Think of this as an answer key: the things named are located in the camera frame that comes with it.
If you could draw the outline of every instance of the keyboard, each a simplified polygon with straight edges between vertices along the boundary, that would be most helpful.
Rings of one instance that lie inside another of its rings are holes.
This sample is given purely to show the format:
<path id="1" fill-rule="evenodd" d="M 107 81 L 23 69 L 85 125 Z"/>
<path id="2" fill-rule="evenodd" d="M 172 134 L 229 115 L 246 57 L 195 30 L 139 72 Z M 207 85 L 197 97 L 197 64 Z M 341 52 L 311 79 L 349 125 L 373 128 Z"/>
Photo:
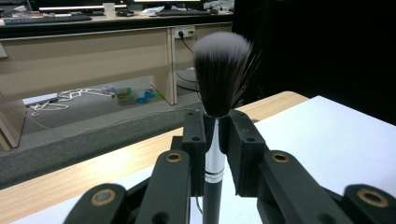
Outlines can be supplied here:
<path id="1" fill-rule="evenodd" d="M 177 10 L 177 9 L 165 9 L 165 10 L 156 12 L 155 15 L 157 15 L 159 17 L 204 16 L 204 15 L 211 15 L 211 13 L 207 12 L 207 11 L 197 11 L 197 10 L 180 11 L 180 10 Z"/>
<path id="2" fill-rule="evenodd" d="M 40 18 L 3 18 L 5 25 L 33 24 L 33 23 L 55 23 L 70 21 L 90 21 L 87 15 L 65 16 L 65 17 L 40 17 Z"/>

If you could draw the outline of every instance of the brush bristles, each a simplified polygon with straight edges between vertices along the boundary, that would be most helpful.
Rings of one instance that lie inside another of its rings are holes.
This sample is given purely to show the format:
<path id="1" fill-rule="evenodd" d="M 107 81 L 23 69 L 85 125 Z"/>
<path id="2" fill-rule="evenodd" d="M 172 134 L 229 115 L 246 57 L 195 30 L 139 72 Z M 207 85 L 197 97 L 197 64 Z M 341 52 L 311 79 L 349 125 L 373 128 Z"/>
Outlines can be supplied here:
<path id="1" fill-rule="evenodd" d="M 194 47 L 198 90 L 207 115 L 227 115 L 234 103 L 248 63 L 251 46 L 241 35 L 217 32 Z"/>

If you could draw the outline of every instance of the makeup brush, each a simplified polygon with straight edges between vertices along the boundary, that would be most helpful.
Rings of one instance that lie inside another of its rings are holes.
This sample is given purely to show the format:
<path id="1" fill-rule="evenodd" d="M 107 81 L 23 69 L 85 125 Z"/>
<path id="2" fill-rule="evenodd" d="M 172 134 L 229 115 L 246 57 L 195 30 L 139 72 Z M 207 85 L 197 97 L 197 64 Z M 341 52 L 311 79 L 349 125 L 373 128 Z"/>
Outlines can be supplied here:
<path id="1" fill-rule="evenodd" d="M 216 224 L 219 223 L 229 112 L 244 80 L 251 45 L 241 35 L 216 32 L 198 40 L 193 52 L 208 147 L 203 220 L 205 224 Z"/>

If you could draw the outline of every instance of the desk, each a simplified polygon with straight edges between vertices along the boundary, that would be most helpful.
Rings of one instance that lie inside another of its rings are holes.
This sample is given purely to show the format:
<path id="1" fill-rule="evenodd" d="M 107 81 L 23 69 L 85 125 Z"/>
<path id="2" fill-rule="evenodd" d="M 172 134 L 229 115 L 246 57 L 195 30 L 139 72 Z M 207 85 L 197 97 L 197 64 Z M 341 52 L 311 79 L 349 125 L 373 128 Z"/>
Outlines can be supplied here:
<path id="1" fill-rule="evenodd" d="M 0 56 L 0 98 L 11 102 L 149 76 L 164 99 L 177 104 L 175 71 L 192 66 L 191 52 L 175 39 L 175 29 L 182 25 L 194 26 L 201 38 L 231 31 L 232 18 L 95 17 L 65 24 L 0 25 L 0 52 L 5 54 Z M 186 42 L 192 46 L 194 39 Z M 11 120 L 15 114 L 3 117 Z M 12 128 L 20 130 L 21 123 Z"/>
<path id="2" fill-rule="evenodd" d="M 262 120 L 306 100 L 302 95 L 285 91 L 241 106 L 238 110 L 253 120 Z M 0 190 L 0 223 L 29 216 L 76 197 L 93 186 L 115 181 L 153 165 L 158 155 L 169 149 L 174 135 L 182 135 L 182 129 Z"/>

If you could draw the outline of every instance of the power outlet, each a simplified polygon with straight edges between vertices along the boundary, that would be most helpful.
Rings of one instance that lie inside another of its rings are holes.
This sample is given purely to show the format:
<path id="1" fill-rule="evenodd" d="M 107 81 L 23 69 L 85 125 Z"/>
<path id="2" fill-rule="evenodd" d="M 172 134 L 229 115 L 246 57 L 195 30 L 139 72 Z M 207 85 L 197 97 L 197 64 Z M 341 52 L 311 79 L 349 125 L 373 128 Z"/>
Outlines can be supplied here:
<path id="1" fill-rule="evenodd" d="M 183 38 L 193 37 L 191 32 L 195 32 L 194 26 L 178 26 L 175 28 L 175 38 L 181 38 L 179 32 L 183 32 Z"/>

